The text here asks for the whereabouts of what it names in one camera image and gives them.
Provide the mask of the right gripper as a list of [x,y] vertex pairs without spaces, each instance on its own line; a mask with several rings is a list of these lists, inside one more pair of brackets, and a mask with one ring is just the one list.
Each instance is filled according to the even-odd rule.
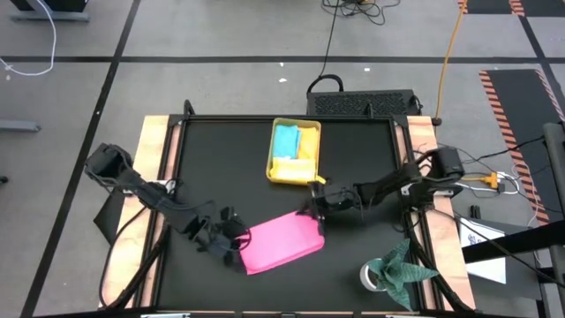
[[332,216],[334,214],[357,210],[363,214],[363,203],[357,192],[351,188],[343,186],[335,187],[333,185],[325,185],[320,182],[312,182],[309,184],[311,199],[308,204],[303,205],[296,212],[298,216],[316,216],[318,222],[318,230],[324,231],[324,216]]

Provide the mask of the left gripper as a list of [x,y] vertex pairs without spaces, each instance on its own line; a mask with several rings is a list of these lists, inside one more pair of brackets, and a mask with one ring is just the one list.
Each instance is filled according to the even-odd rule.
[[241,252],[251,244],[252,233],[233,207],[223,208],[217,223],[206,217],[193,241],[199,253],[218,257],[229,269],[245,273]]

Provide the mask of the pink microfiber towel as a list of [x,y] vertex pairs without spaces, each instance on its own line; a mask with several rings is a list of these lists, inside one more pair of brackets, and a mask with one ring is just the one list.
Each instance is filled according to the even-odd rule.
[[255,225],[246,237],[250,241],[240,249],[240,257],[248,276],[295,261],[325,245],[320,223],[298,212]]

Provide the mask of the yellow microfiber towel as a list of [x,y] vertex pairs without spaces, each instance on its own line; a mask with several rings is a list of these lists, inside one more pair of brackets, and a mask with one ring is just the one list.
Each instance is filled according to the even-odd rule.
[[273,180],[285,180],[298,183],[307,183],[315,180],[316,170],[313,159],[273,159],[269,176]]

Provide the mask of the blue microfiber towel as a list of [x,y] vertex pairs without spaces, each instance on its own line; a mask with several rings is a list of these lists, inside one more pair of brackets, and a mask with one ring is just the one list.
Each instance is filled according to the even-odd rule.
[[296,159],[301,131],[297,125],[277,125],[273,139],[273,157]]

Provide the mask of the yellow-green plastic bin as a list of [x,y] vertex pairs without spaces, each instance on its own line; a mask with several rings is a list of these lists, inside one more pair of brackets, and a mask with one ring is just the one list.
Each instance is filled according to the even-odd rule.
[[274,139],[274,135],[275,135],[275,127],[277,125],[297,125],[298,129],[300,127],[304,127],[304,128],[315,127],[317,129],[318,134],[319,134],[319,137],[318,137],[318,154],[317,154],[317,158],[314,159],[314,161],[315,161],[316,176],[319,176],[318,168],[319,168],[319,154],[320,154],[321,122],[315,121],[315,120],[303,120],[303,119],[285,118],[285,117],[275,118],[274,121],[273,121],[273,125],[272,125],[272,133],[271,133],[271,139],[270,139],[270,144],[269,144],[267,167],[266,167],[266,176],[271,182],[274,182],[274,183],[307,186],[308,184],[315,182],[314,180],[309,181],[307,183],[298,183],[298,182],[285,181],[285,180],[273,180],[269,176],[269,172],[272,168],[272,162],[273,162],[273,159],[275,158],[275,157],[273,157],[272,153],[273,153],[273,139]]

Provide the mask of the snake plant in white pot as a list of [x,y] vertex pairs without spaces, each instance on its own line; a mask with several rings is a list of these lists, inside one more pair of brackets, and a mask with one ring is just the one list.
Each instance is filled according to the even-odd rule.
[[370,292],[386,292],[397,304],[412,311],[406,284],[422,282],[439,275],[428,269],[404,261],[411,241],[406,238],[385,256],[367,261],[359,271],[361,284]]

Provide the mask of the black computer tower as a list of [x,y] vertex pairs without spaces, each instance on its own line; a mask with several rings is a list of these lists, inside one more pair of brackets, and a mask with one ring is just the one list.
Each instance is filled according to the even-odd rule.
[[419,116],[423,105],[410,89],[307,94],[313,116]]

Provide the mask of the white paper sheet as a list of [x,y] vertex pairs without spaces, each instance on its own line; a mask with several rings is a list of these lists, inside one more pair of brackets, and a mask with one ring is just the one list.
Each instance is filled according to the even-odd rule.
[[[459,220],[459,238],[462,247],[473,246],[487,242],[489,239],[504,237],[503,231],[475,223],[469,219]],[[473,276],[478,276],[499,284],[507,282],[506,259],[503,257],[487,261],[475,261],[466,263],[467,272]]]

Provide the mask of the orange power plug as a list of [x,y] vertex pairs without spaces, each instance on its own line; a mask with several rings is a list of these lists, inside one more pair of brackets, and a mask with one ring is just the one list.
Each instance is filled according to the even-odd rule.
[[498,174],[496,172],[492,172],[490,174],[482,175],[482,176],[479,176],[479,177],[465,178],[465,180],[466,181],[482,182],[482,183],[488,185],[492,189],[497,189],[498,186],[499,186],[499,177],[498,177]]

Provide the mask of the black striped floor mat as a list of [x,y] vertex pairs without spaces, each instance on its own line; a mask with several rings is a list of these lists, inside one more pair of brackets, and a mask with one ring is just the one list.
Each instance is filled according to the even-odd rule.
[[479,78],[501,130],[524,194],[539,224],[563,219],[543,125],[565,119],[552,89],[539,70],[488,70]]
[[464,14],[512,14],[525,17],[565,17],[565,0],[457,0]]

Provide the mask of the grey desk foot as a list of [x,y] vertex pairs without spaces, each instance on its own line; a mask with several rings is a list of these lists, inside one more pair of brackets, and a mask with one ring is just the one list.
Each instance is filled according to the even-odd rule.
[[0,131],[37,133],[41,130],[38,123],[26,120],[10,120],[0,118]]
[[21,10],[10,14],[12,20],[52,20],[88,22],[90,16],[84,11],[53,10],[45,0],[21,0],[30,10]]

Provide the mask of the black frame strut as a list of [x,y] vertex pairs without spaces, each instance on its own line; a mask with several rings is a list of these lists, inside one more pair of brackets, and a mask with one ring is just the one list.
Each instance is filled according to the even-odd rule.
[[[426,216],[422,216],[418,211],[415,213],[404,212],[401,216],[401,225],[404,226],[403,231],[406,232],[407,237],[411,240],[411,251],[418,260],[426,269],[433,269],[439,273]],[[441,300],[441,298],[444,298],[450,304],[453,311],[472,311],[472,308],[463,303],[440,273],[432,277],[432,292],[434,304],[439,309],[445,308]]]
[[170,230],[161,228],[149,238],[154,213],[142,208],[124,211],[105,261],[99,286],[100,307],[104,309],[148,307],[154,289],[154,275],[168,241]]

